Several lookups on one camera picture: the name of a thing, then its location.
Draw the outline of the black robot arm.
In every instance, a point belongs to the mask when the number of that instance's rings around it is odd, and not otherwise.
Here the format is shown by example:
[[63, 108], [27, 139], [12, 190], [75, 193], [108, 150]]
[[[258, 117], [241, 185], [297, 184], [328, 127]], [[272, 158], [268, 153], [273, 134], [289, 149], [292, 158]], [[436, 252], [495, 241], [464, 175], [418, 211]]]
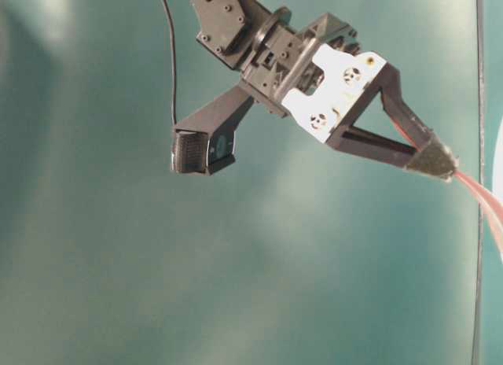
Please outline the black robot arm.
[[171, 167], [213, 174], [235, 160], [236, 130], [256, 102], [291, 117], [320, 143], [450, 180], [457, 160], [403, 101], [398, 70], [361, 52], [356, 31], [325, 13], [300, 31], [286, 7], [256, 0], [190, 0], [197, 41], [238, 84], [174, 125]]

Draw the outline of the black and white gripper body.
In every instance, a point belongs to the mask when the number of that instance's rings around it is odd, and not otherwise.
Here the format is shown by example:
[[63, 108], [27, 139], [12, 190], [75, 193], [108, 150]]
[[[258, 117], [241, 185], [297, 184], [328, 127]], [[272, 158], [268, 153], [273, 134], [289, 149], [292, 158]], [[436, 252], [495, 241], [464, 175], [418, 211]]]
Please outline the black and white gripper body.
[[301, 31], [287, 13], [272, 14], [254, 34], [240, 66], [240, 87], [279, 116], [291, 116], [319, 142], [348, 115], [387, 62], [362, 53], [355, 30], [331, 13]]

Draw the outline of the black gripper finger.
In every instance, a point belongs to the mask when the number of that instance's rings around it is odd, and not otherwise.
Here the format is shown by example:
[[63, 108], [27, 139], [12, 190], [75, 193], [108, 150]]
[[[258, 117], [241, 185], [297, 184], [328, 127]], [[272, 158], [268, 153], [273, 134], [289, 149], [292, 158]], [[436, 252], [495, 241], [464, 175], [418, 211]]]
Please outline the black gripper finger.
[[415, 153], [407, 140], [405, 143], [396, 142], [355, 126], [356, 121], [374, 98], [380, 97], [384, 110], [382, 86], [382, 83], [372, 82], [362, 91], [361, 96], [353, 101], [353, 105], [342, 104], [340, 101], [331, 105], [336, 124], [326, 144], [344, 153], [369, 158], [405, 170], [405, 166], [412, 160]]
[[402, 136], [420, 152], [420, 155], [426, 154], [427, 150], [434, 149], [437, 152], [436, 162], [458, 164], [452, 150], [421, 121], [403, 100], [398, 69], [386, 63], [381, 71], [384, 77], [382, 86], [384, 110], [400, 128]]

